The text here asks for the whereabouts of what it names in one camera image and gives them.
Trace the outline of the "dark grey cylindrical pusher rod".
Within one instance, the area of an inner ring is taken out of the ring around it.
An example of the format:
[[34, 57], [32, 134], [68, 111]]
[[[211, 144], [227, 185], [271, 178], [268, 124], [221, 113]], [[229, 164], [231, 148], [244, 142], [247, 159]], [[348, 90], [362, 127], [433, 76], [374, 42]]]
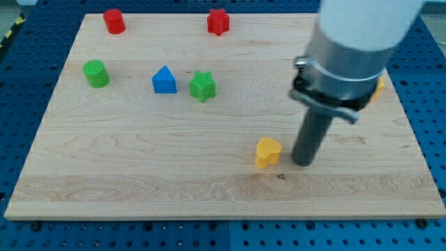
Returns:
[[312, 164], [331, 123], [331, 116], [307, 110], [291, 154], [296, 165], [307, 167]]

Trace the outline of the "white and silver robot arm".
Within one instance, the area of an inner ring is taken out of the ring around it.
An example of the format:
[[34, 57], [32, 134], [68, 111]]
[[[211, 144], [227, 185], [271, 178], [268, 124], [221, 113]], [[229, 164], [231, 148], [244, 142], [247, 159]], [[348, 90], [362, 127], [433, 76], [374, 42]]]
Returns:
[[405, 38], [424, 0], [324, 0], [290, 98], [308, 110], [291, 158], [306, 167], [333, 118], [355, 123], [378, 86], [386, 63]]

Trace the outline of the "yellow block behind arm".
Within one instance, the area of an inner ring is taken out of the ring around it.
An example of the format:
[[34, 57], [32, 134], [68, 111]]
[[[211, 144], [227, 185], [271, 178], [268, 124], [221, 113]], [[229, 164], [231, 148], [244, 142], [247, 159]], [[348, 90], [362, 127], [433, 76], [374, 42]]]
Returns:
[[375, 101], [379, 97], [384, 87], [385, 87], [384, 79], [383, 77], [379, 77], [377, 81], [376, 90], [374, 91], [370, 101]]

